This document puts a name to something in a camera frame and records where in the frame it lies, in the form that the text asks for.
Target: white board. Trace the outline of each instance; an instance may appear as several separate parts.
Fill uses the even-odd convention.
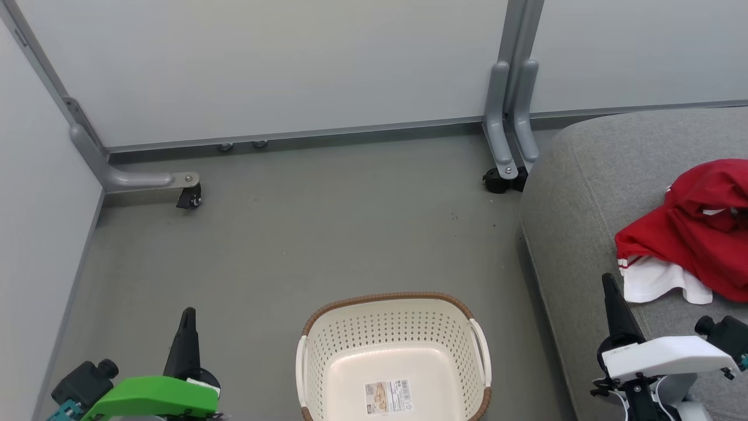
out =
[[[0,98],[0,418],[30,420],[102,187],[2,21]]]
[[[507,0],[18,0],[105,146],[483,114]]]
[[[531,112],[748,99],[748,1],[545,0]]]

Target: red and white garment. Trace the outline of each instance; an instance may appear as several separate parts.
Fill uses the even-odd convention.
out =
[[[616,246],[627,301],[682,288],[690,303],[710,303],[712,290],[748,302],[748,160],[686,171],[662,206],[616,235]]]

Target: gray fabric sofa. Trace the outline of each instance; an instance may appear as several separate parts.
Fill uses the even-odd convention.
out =
[[[595,352],[607,336],[601,274],[622,279],[613,237],[659,206],[689,168],[719,158],[748,158],[748,107],[636,112],[567,127],[533,167],[521,220],[580,421],[619,420],[620,410],[590,396],[601,377]],[[703,315],[748,322],[748,303],[714,295],[689,304],[680,291],[632,305],[649,338],[693,335]],[[692,389],[715,420],[748,420],[748,372],[728,381],[701,375]]]

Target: beige plastic basket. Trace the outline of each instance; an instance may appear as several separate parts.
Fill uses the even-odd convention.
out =
[[[491,357],[456,298],[370,295],[312,315],[296,350],[296,389],[304,421],[477,421],[491,400]]]

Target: basket handle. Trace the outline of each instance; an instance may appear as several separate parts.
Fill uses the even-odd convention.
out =
[[[307,336],[303,335],[296,347],[296,393],[301,407],[307,406],[307,385],[304,378],[304,356],[307,353]]]
[[[491,354],[488,352],[488,342],[485,340],[483,329],[480,328],[478,322],[472,318],[470,319],[470,327],[473,328],[475,337],[478,340],[478,346],[480,347],[481,363],[483,364],[483,381],[486,387],[491,386]]]

